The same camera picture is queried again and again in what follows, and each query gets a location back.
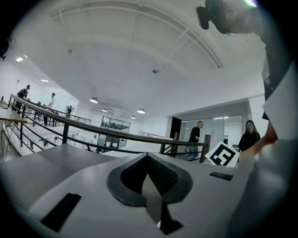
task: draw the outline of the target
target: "white ceiling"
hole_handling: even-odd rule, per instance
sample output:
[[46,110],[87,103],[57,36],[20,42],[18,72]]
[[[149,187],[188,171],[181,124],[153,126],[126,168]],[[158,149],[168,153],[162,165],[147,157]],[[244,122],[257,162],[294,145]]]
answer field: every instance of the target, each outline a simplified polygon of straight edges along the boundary
[[[213,26],[209,31],[200,29],[195,8],[203,2],[56,1],[46,9],[47,16],[40,14],[32,19],[49,17],[51,25],[47,29],[30,29],[35,33],[28,33],[28,37],[36,40],[45,31],[53,31],[60,32],[60,38],[53,33],[40,40],[39,52],[40,55],[44,52],[43,56],[39,60],[26,59],[21,67],[37,80],[48,79],[58,84],[96,110],[109,107],[125,112],[124,117],[130,118],[138,108],[146,110],[164,101],[165,95],[175,94],[174,88],[189,85],[201,71],[239,62],[264,47],[253,35],[221,35]],[[11,51],[15,55],[24,54],[23,39],[14,35],[20,47],[16,44]],[[71,79],[63,76],[70,70],[70,61],[59,61],[58,54],[51,56],[47,40],[59,40],[64,54],[71,49],[72,54],[67,53],[74,64]],[[91,105],[91,97],[97,97],[100,103]],[[159,114],[156,111],[136,116],[144,120]]]

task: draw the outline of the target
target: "sleeve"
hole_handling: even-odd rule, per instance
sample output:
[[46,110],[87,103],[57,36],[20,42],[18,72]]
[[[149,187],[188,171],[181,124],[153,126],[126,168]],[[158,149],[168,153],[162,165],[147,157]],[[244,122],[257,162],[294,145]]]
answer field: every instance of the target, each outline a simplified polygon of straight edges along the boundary
[[257,142],[261,139],[259,132],[257,132]]
[[245,144],[245,134],[241,137],[241,140],[240,140],[240,142],[239,142],[239,145],[238,145],[239,150],[243,151],[243,149],[244,149],[244,144]]
[[196,131],[196,136],[197,136],[197,137],[200,137],[200,129],[199,129],[199,128],[198,128],[197,131]]

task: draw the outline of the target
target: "railing post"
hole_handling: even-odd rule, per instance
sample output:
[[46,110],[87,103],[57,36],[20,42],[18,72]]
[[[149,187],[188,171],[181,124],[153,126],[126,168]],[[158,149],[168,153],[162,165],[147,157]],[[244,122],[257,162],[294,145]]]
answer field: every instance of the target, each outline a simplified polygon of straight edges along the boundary
[[[36,119],[36,111],[35,111],[35,113],[34,113],[34,120]],[[34,127],[34,125],[35,125],[35,122],[33,122],[33,127]]]
[[201,153],[200,163],[203,163],[206,159],[205,155],[209,152],[210,141],[211,141],[211,136],[205,135],[205,141],[204,141],[204,146],[203,146],[202,153]]
[[165,144],[161,144],[160,146],[160,154],[164,154],[164,149],[165,149],[166,145]]
[[66,144],[67,143],[68,129],[69,129],[69,125],[68,124],[64,124],[62,144]]
[[10,96],[10,98],[9,98],[9,101],[8,101],[8,106],[7,107],[10,107],[10,104],[11,104],[11,96]]
[[[24,113],[26,110],[26,106],[23,106],[23,111],[22,111],[22,118],[24,118]],[[23,147],[23,122],[20,123],[20,146]]]

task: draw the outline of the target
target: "metal railing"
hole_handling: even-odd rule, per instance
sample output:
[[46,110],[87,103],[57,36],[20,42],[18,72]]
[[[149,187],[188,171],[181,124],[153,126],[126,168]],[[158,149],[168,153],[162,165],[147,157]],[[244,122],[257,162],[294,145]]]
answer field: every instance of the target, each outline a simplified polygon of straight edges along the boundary
[[[15,105],[13,105],[11,103],[12,99],[15,99],[16,101],[18,101],[19,103],[21,103],[23,105],[22,110],[19,110],[18,108],[16,108]],[[140,142],[147,142],[147,143],[154,143],[154,144],[161,144],[161,148],[159,153],[160,154],[164,154],[164,155],[183,155],[183,154],[194,154],[194,152],[184,152],[184,153],[166,153],[166,145],[187,145],[187,146],[202,146],[203,149],[202,151],[199,151],[198,153],[201,153],[201,157],[200,157],[200,162],[202,163],[204,161],[204,156],[205,154],[209,151],[209,146],[210,146],[210,135],[206,135],[205,136],[205,141],[204,143],[191,143],[191,142],[184,142],[184,141],[177,141],[177,140],[167,140],[167,139],[157,139],[157,138],[153,138],[153,137],[144,137],[144,136],[138,136],[138,135],[133,135],[133,134],[128,134],[128,133],[124,133],[124,132],[117,132],[117,131],[112,131],[112,130],[108,130],[108,129],[104,129],[104,128],[100,128],[100,127],[96,127],[96,126],[92,126],[92,125],[88,125],[85,123],[82,123],[80,121],[76,121],[76,120],[72,120],[70,118],[67,117],[63,117],[60,115],[57,115],[55,113],[52,113],[48,110],[45,110],[43,106],[40,105],[36,105],[34,103],[30,103],[26,100],[20,99],[17,96],[14,96],[11,94],[9,103],[8,103],[8,108],[12,107],[14,110],[16,110],[18,113],[21,114],[21,116],[25,119],[29,119],[30,121],[32,121],[33,123],[43,127],[44,129],[62,137],[62,144],[67,143],[67,140],[72,140],[75,141],[77,143],[81,143],[83,145],[87,145],[87,146],[91,146],[91,147],[95,147],[95,148],[99,148],[99,149],[104,149],[104,150],[109,150],[109,151],[117,151],[117,152],[125,152],[125,153],[143,153],[143,152],[139,152],[139,151],[128,151],[128,150],[121,150],[121,149],[117,149],[114,147],[107,147],[107,146],[101,146],[101,145],[95,145],[95,144],[91,144],[85,141],[81,141],[72,137],[68,136],[68,130],[69,127],[75,127],[78,129],[82,129],[88,132],[94,132],[94,133],[98,133],[98,134],[103,134],[103,135],[107,135],[107,136],[111,136],[111,137],[116,137],[116,138],[121,138],[121,139],[129,139],[129,140],[134,140],[134,141],[140,141]],[[63,123],[64,128],[63,128],[63,134],[50,129],[50,127],[46,127],[44,126],[42,123],[40,123],[39,121],[31,118],[30,116],[26,115],[26,108],[32,109],[35,111],[35,113],[41,114],[43,116],[46,116],[48,118],[51,118],[53,120],[56,120],[58,122]],[[21,143],[21,147],[22,144],[24,144],[23,141],[23,136],[25,136],[26,138],[28,138],[28,136],[24,135],[23,132],[23,126],[25,126],[30,132],[32,132],[34,135],[38,136],[39,138],[41,138],[44,141],[47,141],[48,143],[50,143],[53,146],[57,146],[57,144],[43,138],[42,136],[38,135],[36,132],[34,132],[32,130],[32,128],[28,127],[25,123],[21,123],[20,128],[18,128],[18,130],[20,131],[20,136],[18,137]]]
[[159,135],[155,135],[155,134],[151,134],[151,133],[147,133],[147,132],[141,132],[141,131],[139,131],[139,136],[155,137],[155,136],[159,136]]
[[[11,97],[11,98],[9,99],[9,103],[15,105],[15,102],[18,101],[16,98],[19,99],[19,97],[17,97],[17,96]],[[66,112],[61,112],[61,111],[58,111],[58,110],[55,110],[55,109],[52,109],[52,108],[43,106],[43,105],[38,104],[38,103],[31,102],[31,101],[26,101],[26,102],[28,102],[28,103],[30,103],[30,104],[32,104],[32,105],[34,105],[34,106],[43,108],[43,109],[48,109],[49,111],[51,111],[51,112],[53,112],[53,113],[56,113],[56,114],[58,113],[58,115],[61,115],[61,114],[62,114],[63,117],[67,117],[67,118],[69,118],[69,119],[72,119],[72,120],[75,120],[75,121],[78,121],[78,122],[82,122],[82,123],[85,123],[85,124],[89,124],[89,125],[91,124],[91,120],[90,120],[90,119],[83,118],[83,117],[78,117],[78,116],[74,116],[74,115],[68,114],[68,113],[66,113]],[[38,116],[39,116],[39,114],[38,114],[36,111],[35,111],[35,113],[30,113],[30,112],[26,112],[26,113],[27,113],[27,114],[34,115],[34,119],[37,119]]]

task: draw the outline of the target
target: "black mesh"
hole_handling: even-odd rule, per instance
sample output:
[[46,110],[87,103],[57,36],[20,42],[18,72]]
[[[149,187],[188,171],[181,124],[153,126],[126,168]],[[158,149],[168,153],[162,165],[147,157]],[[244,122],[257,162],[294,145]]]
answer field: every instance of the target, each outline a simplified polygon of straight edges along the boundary
[[145,157],[124,170],[121,174],[122,183],[140,195],[142,194],[143,183],[148,173],[147,163],[148,160]]
[[148,159],[148,174],[159,193],[163,195],[175,186],[178,175],[156,160]]

